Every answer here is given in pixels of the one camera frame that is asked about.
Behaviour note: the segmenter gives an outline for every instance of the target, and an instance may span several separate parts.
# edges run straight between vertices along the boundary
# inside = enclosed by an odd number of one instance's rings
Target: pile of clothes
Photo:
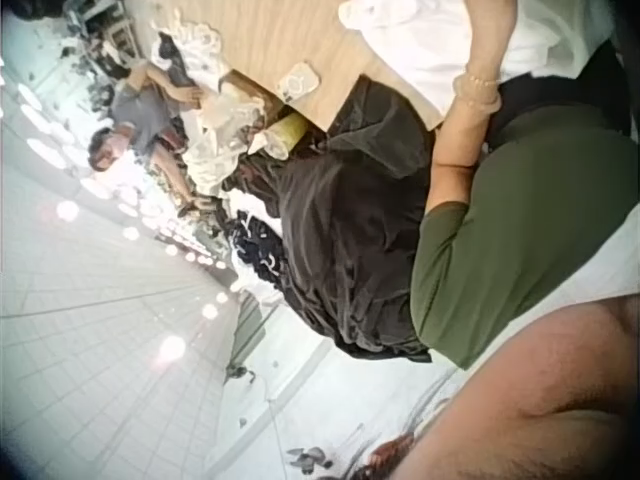
[[[238,258],[251,265],[261,280],[282,290],[284,248],[282,239],[269,225],[239,211],[229,228],[229,243]]]
[[[247,155],[226,182],[282,219],[285,300],[355,358],[430,361],[409,287],[433,143],[404,97],[361,77],[319,149]]]

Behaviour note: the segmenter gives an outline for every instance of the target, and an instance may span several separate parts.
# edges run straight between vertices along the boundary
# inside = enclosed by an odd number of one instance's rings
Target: person
[[[172,123],[180,108],[197,106],[202,96],[198,87],[175,87],[150,63],[134,67],[111,105],[114,127],[98,130],[91,139],[89,165],[104,172],[132,148],[166,174],[185,204],[205,207],[191,192],[174,157],[186,145]]]
[[[538,319],[378,478],[640,478],[639,334],[639,295]]]
[[[418,338],[462,368],[585,264],[639,200],[637,145],[574,98],[521,109],[478,164],[517,2],[466,6],[470,57],[434,145],[411,281]]]

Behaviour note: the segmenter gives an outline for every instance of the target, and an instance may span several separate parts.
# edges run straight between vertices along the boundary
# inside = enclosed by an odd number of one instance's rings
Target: gray shirt
[[[177,112],[177,102],[164,98],[155,86],[146,86],[137,92],[125,84],[111,105],[114,124],[133,125],[131,148],[146,159],[152,153],[155,136],[171,128],[171,118]]]

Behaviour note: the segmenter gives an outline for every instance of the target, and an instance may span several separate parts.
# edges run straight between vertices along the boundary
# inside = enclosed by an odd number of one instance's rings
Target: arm
[[[482,472],[502,458],[595,471],[636,408],[638,300],[572,305],[523,329],[467,382],[405,467],[425,475],[455,460]]]
[[[167,95],[182,103],[197,102],[202,96],[202,90],[198,87],[176,87],[171,83],[171,79],[162,69],[156,67],[151,62],[144,62],[131,70],[127,78],[127,84],[136,92],[142,90],[149,81],[162,88]]]
[[[188,203],[194,200],[191,189],[187,185],[182,172],[178,168],[173,156],[161,145],[156,145],[151,155],[151,161],[160,168],[169,179],[169,182],[175,188],[184,200]]]
[[[477,78],[499,78],[502,59],[515,26],[515,0],[467,0],[472,41],[468,71]],[[477,92],[480,103],[491,103],[492,90]],[[427,212],[445,202],[469,203],[473,171],[489,124],[489,115],[455,97],[436,139],[431,165]]]

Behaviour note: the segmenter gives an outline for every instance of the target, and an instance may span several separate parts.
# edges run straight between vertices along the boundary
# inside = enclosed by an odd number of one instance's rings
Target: hand
[[[174,87],[171,89],[170,95],[178,102],[198,105],[204,91],[200,87]]]
[[[472,57],[499,60],[507,51],[518,17],[517,0],[465,0],[471,21]]]

